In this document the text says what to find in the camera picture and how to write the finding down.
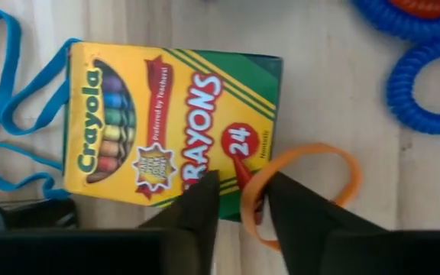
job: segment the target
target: crayola logo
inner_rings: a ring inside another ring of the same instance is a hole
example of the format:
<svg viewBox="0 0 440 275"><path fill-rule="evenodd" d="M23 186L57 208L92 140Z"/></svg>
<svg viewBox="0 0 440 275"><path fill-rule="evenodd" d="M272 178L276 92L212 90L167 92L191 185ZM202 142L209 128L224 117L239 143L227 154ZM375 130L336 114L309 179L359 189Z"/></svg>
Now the crayola logo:
<svg viewBox="0 0 440 275"><path fill-rule="evenodd" d="M89 69L86 73L86 82L87 85L81 88L81 93L86 98L85 142L81 154L77 157L77 165L84 173L90 173L95 170L97 165L96 141L99 129L103 128L103 122L96 115L102 94L102 71L99 68Z"/></svg>

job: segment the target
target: crayon illustration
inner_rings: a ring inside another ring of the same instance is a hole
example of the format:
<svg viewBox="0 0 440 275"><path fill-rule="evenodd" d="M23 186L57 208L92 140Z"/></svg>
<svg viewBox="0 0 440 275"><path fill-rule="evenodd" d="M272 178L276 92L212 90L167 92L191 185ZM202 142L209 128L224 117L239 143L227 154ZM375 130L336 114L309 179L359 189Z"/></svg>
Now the crayon illustration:
<svg viewBox="0 0 440 275"><path fill-rule="evenodd" d="M105 127L99 145L98 164L94 173L87 176L87 183L99 183L118 170L130 154L135 138L136 117L134 105L125 82L106 63L94 60L102 71Z"/></svg>

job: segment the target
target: crayon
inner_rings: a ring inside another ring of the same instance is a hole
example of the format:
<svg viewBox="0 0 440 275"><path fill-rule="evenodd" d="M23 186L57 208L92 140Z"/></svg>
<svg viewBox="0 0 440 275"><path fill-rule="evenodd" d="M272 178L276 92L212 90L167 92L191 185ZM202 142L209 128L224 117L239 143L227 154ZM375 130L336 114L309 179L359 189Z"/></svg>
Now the crayon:
<svg viewBox="0 0 440 275"><path fill-rule="evenodd" d="M120 93L107 92L104 94L104 98L105 108L133 108L127 97Z"/></svg>
<svg viewBox="0 0 440 275"><path fill-rule="evenodd" d="M106 173L106 172L96 172L96 173L92 173L91 175L89 175L86 178L86 181L88 183L96 183L100 180L103 180L105 178L107 178L109 175L111 175L110 173Z"/></svg>
<svg viewBox="0 0 440 275"><path fill-rule="evenodd" d="M117 76L105 76L102 88L106 92L121 92L123 90L123 82Z"/></svg>
<svg viewBox="0 0 440 275"><path fill-rule="evenodd" d="M120 127L115 125L105 126L105 139L108 141L133 141L135 130L130 127Z"/></svg>
<svg viewBox="0 0 440 275"><path fill-rule="evenodd" d="M135 126L135 113L107 108L105 109L105 123L107 125Z"/></svg>
<svg viewBox="0 0 440 275"><path fill-rule="evenodd" d="M120 163L114 157L98 157L98 170L103 172L113 172L118 169Z"/></svg>
<svg viewBox="0 0 440 275"><path fill-rule="evenodd" d="M120 152L120 144L114 141L103 141L99 153L107 157L117 157Z"/></svg>

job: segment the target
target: wood grain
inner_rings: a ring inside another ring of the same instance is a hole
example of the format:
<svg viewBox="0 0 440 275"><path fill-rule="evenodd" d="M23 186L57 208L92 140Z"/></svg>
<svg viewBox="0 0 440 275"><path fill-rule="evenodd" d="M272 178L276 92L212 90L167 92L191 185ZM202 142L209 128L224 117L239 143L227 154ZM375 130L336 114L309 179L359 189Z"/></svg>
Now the wood grain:
<svg viewBox="0 0 440 275"><path fill-rule="evenodd" d="M263 53L284 59L274 153L324 141L355 155L364 185L348 208L385 228L440 228L440 136L402 129L383 102L383 83L408 47L369 27L342 0L0 0L21 22L24 42L17 89L23 88L68 37L160 47ZM5 27L0 25L0 71ZM27 100L16 114L30 127L58 85ZM426 68L417 99L440 112L440 61ZM0 129L0 141L47 157L62 156L62 114L24 137ZM0 150L0 174L20 180L44 167ZM58 178L58 171L51 171ZM333 156L308 157L284 170L324 196L347 171ZM40 196L40 187L0 192L0 201ZM75 196L86 228L133 227L158 210ZM273 235L269 225L267 234ZM282 274L283 259L239 224L220 222L217 274Z"/></svg>

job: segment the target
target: light wood surface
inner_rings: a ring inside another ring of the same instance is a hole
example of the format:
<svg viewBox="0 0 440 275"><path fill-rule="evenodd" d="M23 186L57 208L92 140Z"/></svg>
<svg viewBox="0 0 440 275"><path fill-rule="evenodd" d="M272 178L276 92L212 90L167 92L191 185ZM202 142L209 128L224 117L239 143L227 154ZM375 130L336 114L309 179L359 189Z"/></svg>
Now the light wood surface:
<svg viewBox="0 0 440 275"><path fill-rule="evenodd" d="M385 228L440 228L440 136L401 128L383 103L383 84L408 47L364 22L343 0L0 0L21 22L20 89L68 37L161 47L227 50L281 56L284 76L274 154L302 142L324 141L355 155L364 184L351 211ZM0 26L0 69L5 49ZM16 119L32 125L57 87L32 96ZM440 112L440 61L419 76L416 97ZM56 160L63 116L48 128L0 141ZM0 173L20 180L48 167L0 150ZM59 177L58 171L51 171ZM337 157L307 157L285 170L324 196L347 176ZM39 186L0 192L0 201L40 196ZM84 227L126 228L156 209L75 196ZM272 235L272 228L264 226ZM217 274L282 274L283 259L260 246L239 224L220 222Z"/></svg>

